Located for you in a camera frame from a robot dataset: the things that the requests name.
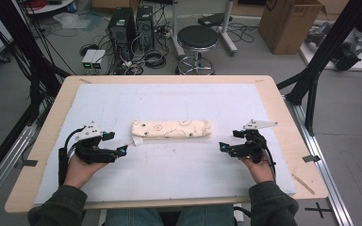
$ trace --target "floor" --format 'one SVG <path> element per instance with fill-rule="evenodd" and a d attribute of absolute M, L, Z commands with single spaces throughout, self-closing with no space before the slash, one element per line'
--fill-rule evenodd
<path fill-rule="evenodd" d="M 79 49 L 85 44 L 99 41 L 99 37 L 105 35 L 107 21 L 91 16 L 93 25 L 88 29 L 65 30 L 55 24 L 51 16 L 41 18 L 41 25 L 48 31 L 48 40 L 75 73 L 84 74 Z M 197 24 L 199 17 L 196 15 L 180 19 L 180 27 Z M 233 21 L 251 26 L 258 22 L 257 18 L 240 17 L 235 17 Z M 236 41 L 239 51 L 234 56 L 230 56 L 222 41 L 214 50 L 205 53 L 205 57 L 215 65 L 216 74 L 267 74 L 275 83 L 279 83 L 305 67 L 299 54 L 273 55 L 257 29 L 246 31 L 246 34 L 243 36 L 246 41 Z M 230 37 L 232 40 L 239 39 L 234 34 L 230 34 Z M 174 74 L 177 56 L 173 43 L 168 40 L 167 44 L 170 52 L 166 56 L 166 66 L 162 69 L 145 69 L 143 74 Z M 53 57 L 60 68 L 69 71 L 55 53 Z M 0 62 L 0 144 L 29 104 L 28 87 L 28 81 L 14 60 L 10 63 Z M 281 93 L 287 94 L 290 90 L 285 88 Z M 314 114 L 314 132 L 353 224 L 362 225 L 362 72 L 322 72 Z M 20 169 L 13 169 L 0 187 L 0 225 L 27 225 L 26 215 L 7 214 L 4 210 L 8 194 L 19 173 Z M 310 210 L 317 206 L 322 209 L 321 212 Z M 334 214 L 327 212 L 329 209 L 328 200 L 301 201 L 296 219 L 299 225 L 337 225 Z M 83 225 L 97 225 L 98 218 L 99 212 L 89 211 Z M 250 225 L 249 219 L 245 219 L 243 225 Z"/>

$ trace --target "sleeve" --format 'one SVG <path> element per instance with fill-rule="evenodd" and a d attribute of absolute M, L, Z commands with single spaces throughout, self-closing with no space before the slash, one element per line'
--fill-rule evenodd
<path fill-rule="evenodd" d="M 76 187 L 60 186 L 46 203 L 28 212 L 28 222 L 31 226 L 81 225 L 86 200 L 87 195 Z"/>
<path fill-rule="evenodd" d="M 252 226 L 297 225 L 299 204 L 285 194 L 275 182 L 264 182 L 249 189 L 252 202 Z"/>

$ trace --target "white bracket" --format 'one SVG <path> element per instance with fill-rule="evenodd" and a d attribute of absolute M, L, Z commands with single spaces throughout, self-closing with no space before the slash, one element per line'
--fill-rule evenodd
<path fill-rule="evenodd" d="M 245 130 L 257 130 L 257 129 L 263 129 L 268 127 L 276 126 L 278 122 L 272 122 L 272 121 L 255 121 L 251 120 L 247 124 L 243 126 L 243 129 Z"/>
<path fill-rule="evenodd" d="M 95 124 L 95 121 L 92 121 L 78 134 L 77 137 L 75 137 L 75 140 L 83 140 L 87 138 L 98 137 L 101 136 L 102 134 L 103 131 L 99 129 L 99 127 Z"/>

